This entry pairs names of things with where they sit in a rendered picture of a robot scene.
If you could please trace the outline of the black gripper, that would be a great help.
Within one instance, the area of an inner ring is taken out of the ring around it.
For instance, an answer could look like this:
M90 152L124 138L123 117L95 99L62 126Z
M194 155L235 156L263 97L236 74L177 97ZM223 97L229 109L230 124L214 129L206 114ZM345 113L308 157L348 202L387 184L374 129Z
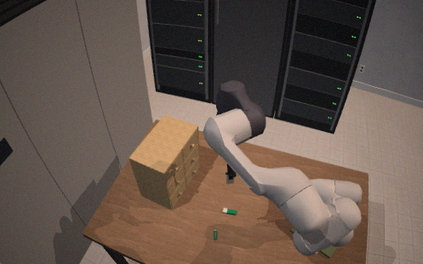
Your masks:
M236 172L227 164L226 184L234 183L234 177L236 177Z

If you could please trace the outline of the small wooden chest of drawers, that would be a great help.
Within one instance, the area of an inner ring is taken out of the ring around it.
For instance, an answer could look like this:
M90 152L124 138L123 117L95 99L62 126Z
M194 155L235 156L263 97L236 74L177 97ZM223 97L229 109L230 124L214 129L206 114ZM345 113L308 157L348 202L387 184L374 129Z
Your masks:
M164 115L129 157L142 197L172 210L165 173L198 126ZM184 165L186 180L186 172ZM184 179L183 178L183 179Z

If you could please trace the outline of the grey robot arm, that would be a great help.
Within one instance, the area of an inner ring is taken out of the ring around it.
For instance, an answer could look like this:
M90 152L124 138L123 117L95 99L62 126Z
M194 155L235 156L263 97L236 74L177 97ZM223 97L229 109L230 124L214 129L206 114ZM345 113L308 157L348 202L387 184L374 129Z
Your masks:
M293 167L268 169L254 165L237 145L263 134L266 115L249 98L243 83L222 83L216 108L216 116L204 126L205 140L256 195L269 198L281 209L296 229L295 248L310 256L331 245L347 245L362 219L357 206L363 193L359 184L309 180Z

